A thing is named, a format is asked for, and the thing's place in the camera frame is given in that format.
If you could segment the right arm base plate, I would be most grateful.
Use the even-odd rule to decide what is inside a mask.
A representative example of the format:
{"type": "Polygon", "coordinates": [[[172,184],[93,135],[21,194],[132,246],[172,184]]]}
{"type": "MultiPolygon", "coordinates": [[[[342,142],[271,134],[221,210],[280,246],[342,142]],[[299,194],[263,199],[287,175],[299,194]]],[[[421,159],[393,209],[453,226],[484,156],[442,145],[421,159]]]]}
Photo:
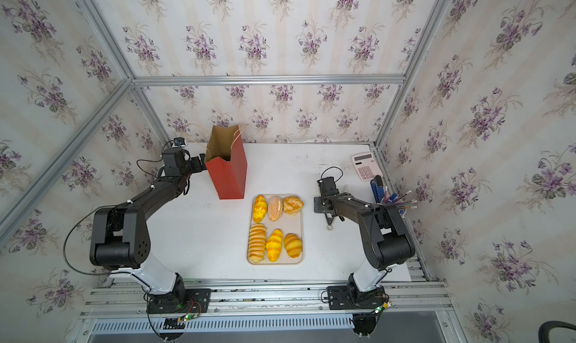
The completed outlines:
{"type": "Polygon", "coordinates": [[[389,295],[383,287],[361,292],[353,286],[329,286],[328,304],[331,310],[380,311],[388,307],[389,295]]]}

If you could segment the pale seeded oval bread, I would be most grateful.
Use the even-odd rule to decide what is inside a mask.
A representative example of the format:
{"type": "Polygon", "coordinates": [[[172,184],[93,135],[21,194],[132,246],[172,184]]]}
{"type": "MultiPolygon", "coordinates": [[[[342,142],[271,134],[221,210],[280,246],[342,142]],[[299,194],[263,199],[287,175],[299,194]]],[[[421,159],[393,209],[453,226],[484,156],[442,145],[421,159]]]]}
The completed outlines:
{"type": "Polygon", "coordinates": [[[279,220],[283,210],[283,200],[277,195],[270,197],[268,202],[268,219],[270,221],[279,220]]]}

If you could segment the golden knotted bread roll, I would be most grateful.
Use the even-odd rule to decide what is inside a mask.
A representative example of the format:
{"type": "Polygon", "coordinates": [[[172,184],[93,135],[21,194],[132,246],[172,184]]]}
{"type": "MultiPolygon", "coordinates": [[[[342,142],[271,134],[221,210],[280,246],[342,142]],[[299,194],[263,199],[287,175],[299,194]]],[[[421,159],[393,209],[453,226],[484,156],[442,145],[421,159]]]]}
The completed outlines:
{"type": "Polygon", "coordinates": [[[296,196],[289,196],[283,199],[283,212],[287,215],[299,213],[304,206],[303,201],[296,196]]]}

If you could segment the red paper bag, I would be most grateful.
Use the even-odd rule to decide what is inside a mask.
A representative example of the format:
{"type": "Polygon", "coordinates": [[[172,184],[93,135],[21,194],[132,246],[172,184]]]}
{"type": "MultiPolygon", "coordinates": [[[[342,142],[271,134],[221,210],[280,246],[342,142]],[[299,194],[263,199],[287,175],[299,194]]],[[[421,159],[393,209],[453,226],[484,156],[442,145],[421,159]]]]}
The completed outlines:
{"type": "Polygon", "coordinates": [[[205,165],[220,200],[239,200],[245,195],[248,162],[238,125],[214,125],[206,148],[205,165]]]}

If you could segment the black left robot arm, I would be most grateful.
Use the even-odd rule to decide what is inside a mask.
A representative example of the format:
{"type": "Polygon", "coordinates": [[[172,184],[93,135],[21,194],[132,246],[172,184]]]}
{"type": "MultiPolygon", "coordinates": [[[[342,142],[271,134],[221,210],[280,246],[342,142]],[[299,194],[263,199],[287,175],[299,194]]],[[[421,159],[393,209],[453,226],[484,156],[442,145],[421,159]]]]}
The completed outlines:
{"type": "Polygon", "coordinates": [[[124,203],[96,210],[91,263],[129,275],[151,295],[174,292],[179,275],[152,254],[147,221],[162,206],[188,192],[190,176],[206,170],[205,157],[204,153],[192,156],[181,147],[165,149],[163,166],[148,188],[124,203]]]}

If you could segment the long ridged yellow bread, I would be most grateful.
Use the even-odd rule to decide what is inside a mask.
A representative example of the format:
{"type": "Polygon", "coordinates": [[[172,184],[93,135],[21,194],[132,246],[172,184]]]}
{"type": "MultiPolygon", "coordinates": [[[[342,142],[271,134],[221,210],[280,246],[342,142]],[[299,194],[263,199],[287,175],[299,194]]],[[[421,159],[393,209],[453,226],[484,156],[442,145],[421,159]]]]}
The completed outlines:
{"type": "Polygon", "coordinates": [[[260,263],[264,259],[266,249],[266,228],[261,223],[254,224],[248,236],[248,261],[260,263]]]}

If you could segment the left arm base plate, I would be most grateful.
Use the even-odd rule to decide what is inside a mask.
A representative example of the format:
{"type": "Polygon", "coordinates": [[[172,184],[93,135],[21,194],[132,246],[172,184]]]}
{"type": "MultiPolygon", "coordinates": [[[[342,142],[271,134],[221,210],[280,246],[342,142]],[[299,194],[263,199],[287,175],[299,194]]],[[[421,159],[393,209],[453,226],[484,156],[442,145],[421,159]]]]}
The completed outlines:
{"type": "Polygon", "coordinates": [[[185,289],[183,293],[150,295],[146,311],[149,314],[207,313],[212,291],[210,289],[185,289]]]}

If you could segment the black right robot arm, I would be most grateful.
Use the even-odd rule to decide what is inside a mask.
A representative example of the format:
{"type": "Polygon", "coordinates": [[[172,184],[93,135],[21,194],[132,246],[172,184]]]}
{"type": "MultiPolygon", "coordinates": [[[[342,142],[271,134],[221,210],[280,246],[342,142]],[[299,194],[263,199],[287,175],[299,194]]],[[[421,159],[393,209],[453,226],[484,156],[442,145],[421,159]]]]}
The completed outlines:
{"type": "Polygon", "coordinates": [[[352,273],[349,283],[357,293],[375,290],[395,266],[415,255],[415,243],[398,208],[339,192],[332,176],[319,179],[317,185],[319,195],[314,198],[313,210],[324,215],[327,228],[332,229],[336,218],[348,219],[359,227],[365,261],[352,273]]]}

